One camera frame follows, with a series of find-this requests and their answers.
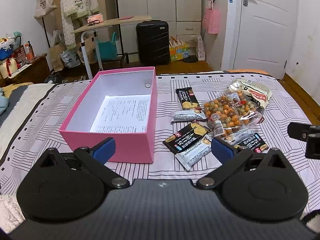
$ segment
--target plush toy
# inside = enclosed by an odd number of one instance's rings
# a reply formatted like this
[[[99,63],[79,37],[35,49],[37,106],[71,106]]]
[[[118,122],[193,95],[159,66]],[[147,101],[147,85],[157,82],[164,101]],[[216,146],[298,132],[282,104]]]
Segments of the plush toy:
[[[4,97],[4,91],[0,88],[0,115],[7,109],[9,105],[9,99]]]

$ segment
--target snack package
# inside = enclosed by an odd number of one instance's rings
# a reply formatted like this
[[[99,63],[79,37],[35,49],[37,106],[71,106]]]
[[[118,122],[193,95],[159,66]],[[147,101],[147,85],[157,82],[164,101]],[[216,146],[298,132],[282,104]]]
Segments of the snack package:
[[[227,142],[228,144],[235,146],[235,145],[249,139],[253,135],[254,135],[253,132],[251,132],[248,128],[245,127],[245,128],[240,129],[239,131],[236,131],[230,135],[225,136],[222,139],[225,142]]]
[[[264,142],[264,140],[262,140],[260,135],[258,135],[257,133],[235,145],[236,148],[238,148],[239,146],[246,146],[256,153],[261,153],[269,149],[268,145]]]
[[[171,113],[171,122],[179,122],[179,121],[193,121],[193,120],[204,120],[207,119],[202,110],[198,108],[191,110],[180,110],[173,111]]]
[[[162,143],[173,153],[177,154],[189,149],[203,136],[210,132],[208,127],[193,121],[176,132]]]
[[[266,109],[267,104],[272,96],[271,90],[258,82],[248,79],[235,79],[225,90],[226,94],[241,91],[250,98],[250,101],[256,103],[261,109]]]
[[[239,120],[239,113],[232,107],[232,97],[225,95],[204,104],[204,112],[210,127],[213,127],[213,136],[227,136],[238,131],[244,123]]]
[[[171,122],[204,120],[205,114],[202,112],[199,102],[194,95],[192,88],[176,89],[183,111],[174,111],[171,115]]]
[[[199,107],[199,102],[194,95],[192,88],[178,88],[176,89],[179,101],[183,110],[190,110]]]
[[[205,135],[196,144],[176,154],[175,157],[187,171],[190,171],[191,167],[209,152],[211,152],[211,140]]]
[[[227,95],[227,97],[232,99],[232,108],[236,110],[239,120],[243,121],[246,126],[252,127],[262,119],[262,114],[256,110],[257,105],[241,91],[238,90],[236,93]]]

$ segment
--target red ribbon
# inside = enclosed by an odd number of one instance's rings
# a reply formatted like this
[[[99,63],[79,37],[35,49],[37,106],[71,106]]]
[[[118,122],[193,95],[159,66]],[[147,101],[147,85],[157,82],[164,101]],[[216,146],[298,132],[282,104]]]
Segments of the red ribbon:
[[[9,69],[9,66],[11,65],[10,59],[7,59],[7,61],[6,61],[6,65],[7,65],[7,72],[8,72],[8,75],[9,75],[9,77],[11,77],[11,73],[10,73],[10,69]]]

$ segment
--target wardrobe drawer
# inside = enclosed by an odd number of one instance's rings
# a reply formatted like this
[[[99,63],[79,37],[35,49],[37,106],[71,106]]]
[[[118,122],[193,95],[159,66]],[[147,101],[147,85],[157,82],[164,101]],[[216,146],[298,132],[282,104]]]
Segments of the wardrobe drawer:
[[[177,22],[177,35],[200,34],[201,22]]]
[[[185,41],[188,44],[188,47],[195,47],[196,42],[193,40],[196,35],[177,35],[177,40]]]

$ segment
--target open box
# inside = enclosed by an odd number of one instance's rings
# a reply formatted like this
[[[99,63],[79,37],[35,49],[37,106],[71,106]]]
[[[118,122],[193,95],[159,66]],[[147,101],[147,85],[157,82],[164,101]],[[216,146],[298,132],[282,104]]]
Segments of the open box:
[[[116,141],[111,162],[152,163],[156,126],[154,67],[100,71],[59,130],[72,150]]]

